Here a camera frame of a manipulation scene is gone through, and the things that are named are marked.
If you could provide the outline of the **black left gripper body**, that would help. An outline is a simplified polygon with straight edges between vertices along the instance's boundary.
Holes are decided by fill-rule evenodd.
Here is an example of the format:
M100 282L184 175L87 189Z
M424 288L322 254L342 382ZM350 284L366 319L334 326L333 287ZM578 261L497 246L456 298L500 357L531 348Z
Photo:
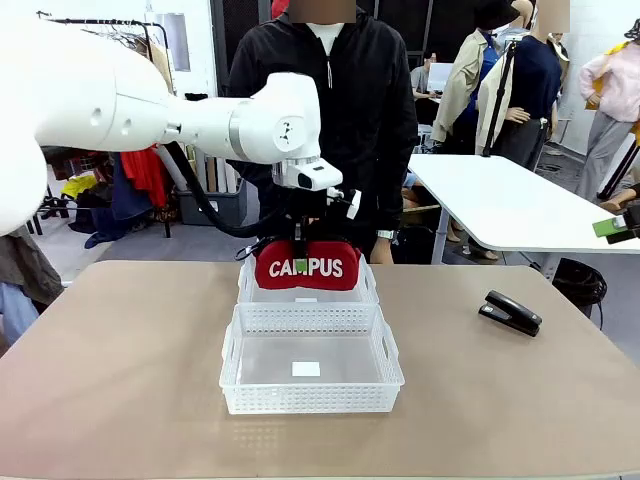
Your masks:
M287 234L294 235L300 226L303 235L329 235L332 230L327 209L326 190L295 189L287 202Z

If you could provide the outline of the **person's left hand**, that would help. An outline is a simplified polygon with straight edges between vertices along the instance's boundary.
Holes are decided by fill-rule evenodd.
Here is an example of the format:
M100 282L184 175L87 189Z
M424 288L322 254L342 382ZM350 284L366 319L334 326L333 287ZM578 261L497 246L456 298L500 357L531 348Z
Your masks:
M391 241L378 237L372 248L369 263L374 265L393 265L393 255L391 251Z

